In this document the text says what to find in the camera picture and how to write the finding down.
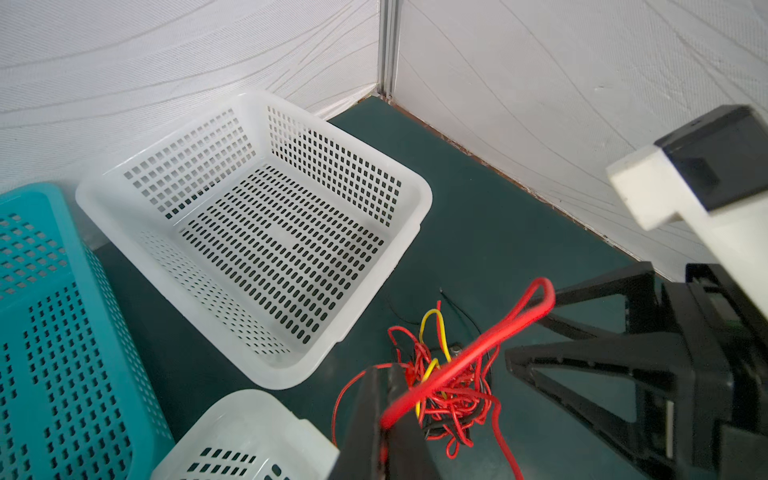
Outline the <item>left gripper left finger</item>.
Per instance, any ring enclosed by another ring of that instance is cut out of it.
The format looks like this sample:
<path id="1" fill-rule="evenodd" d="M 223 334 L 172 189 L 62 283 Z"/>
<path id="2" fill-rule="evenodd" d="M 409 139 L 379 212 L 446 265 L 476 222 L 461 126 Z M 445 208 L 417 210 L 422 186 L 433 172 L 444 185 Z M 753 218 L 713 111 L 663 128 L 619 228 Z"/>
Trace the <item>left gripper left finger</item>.
<path id="1" fill-rule="evenodd" d="M 388 405 L 389 370 L 371 367 L 362 376 L 354 413 L 328 479 L 390 478 L 387 434 L 380 423 Z"/>

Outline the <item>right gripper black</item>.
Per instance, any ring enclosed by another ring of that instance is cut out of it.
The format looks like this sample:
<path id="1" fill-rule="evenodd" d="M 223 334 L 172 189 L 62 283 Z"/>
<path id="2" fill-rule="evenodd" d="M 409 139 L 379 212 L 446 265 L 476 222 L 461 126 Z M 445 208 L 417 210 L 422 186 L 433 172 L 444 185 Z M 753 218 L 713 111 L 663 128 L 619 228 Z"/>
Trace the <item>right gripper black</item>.
<path id="1" fill-rule="evenodd" d="M 767 344 L 740 287 L 689 264 L 657 306 L 643 261 L 558 289 L 555 306 L 616 295 L 629 335 L 549 313 L 538 324 L 571 340 L 507 350 L 509 372 L 649 478 L 766 478 Z"/>

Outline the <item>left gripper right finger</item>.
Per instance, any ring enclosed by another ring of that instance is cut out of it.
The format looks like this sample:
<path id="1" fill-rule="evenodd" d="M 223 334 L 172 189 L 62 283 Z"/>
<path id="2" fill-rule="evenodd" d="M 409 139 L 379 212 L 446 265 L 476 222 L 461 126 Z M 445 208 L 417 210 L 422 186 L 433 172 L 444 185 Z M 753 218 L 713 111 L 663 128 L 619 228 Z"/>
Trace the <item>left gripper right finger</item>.
<path id="1" fill-rule="evenodd" d="M 383 478 L 437 480 L 441 476 L 412 411 L 383 428 Z"/>

